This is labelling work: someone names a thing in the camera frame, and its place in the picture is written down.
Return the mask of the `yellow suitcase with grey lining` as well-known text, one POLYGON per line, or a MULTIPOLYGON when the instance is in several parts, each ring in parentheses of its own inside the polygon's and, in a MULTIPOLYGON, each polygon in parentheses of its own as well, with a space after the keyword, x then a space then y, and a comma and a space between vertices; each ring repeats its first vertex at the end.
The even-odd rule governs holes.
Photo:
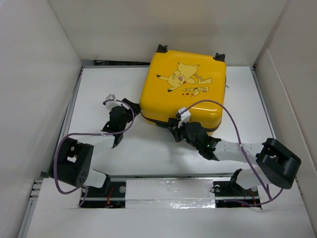
POLYGON ((141 115, 166 126, 179 109, 188 108, 191 122, 215 131, 222 121, 225 88, 225 54, 173 51, 159 44, 141 93, 141 115))

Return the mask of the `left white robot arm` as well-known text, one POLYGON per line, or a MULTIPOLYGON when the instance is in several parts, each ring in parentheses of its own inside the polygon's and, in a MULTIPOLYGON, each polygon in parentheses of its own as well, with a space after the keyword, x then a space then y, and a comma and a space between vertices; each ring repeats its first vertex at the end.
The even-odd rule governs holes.
POLYGON ((123 134, 129 130, 135 117, 141 112, 139 104, 126 98, 118 100, 110 94, 103 105, 109 110, 109 121, 100 132, 74 132, 64 136, 59 142, 52 168, 52 178, 59 193, 68 195, 74 191, 89 186, 98 196, 106 196, 110 192, 107 175, 99 173, 100 180, 94 184, 86 184, 87 178, 92 177, 94 171, 90 169, 93 153, 99 146, 101 150, 113 149, 123 139, 123 134))

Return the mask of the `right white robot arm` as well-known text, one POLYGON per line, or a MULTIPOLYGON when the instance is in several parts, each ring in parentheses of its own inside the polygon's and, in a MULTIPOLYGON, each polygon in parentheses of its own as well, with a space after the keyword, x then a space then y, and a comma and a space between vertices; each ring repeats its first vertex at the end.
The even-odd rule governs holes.
POLYGON ((209 136, 199 122, 182 122, 168 130, 176 142, 185 141, 209 161, 247 163, 249 168, 237 169, 229 182, 230 192, 235 195, 262 184, 290 189, 302 163, 296 154, 274 138, 263 143, 229 142, 209 136))

